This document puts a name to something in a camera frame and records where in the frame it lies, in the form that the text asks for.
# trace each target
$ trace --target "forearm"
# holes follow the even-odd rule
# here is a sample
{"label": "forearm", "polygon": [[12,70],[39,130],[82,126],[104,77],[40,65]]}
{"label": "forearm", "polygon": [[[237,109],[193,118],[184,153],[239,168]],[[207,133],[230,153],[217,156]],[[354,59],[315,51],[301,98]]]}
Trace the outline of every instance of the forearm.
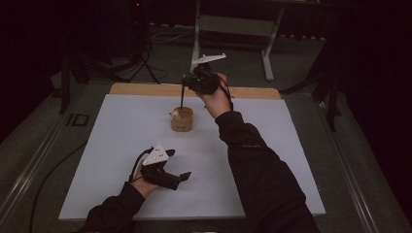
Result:
{"label": "forearm", "polygon": [[78,232],[121,232],[132,222],[144,201],[135,187],[125,183],[119,196],[109,197],[89,211],[85,225]]}
{"label": "forearm", "polygon": [[239,113],[217,118],[245,214],[256,232],[318,232],[288,165]]}

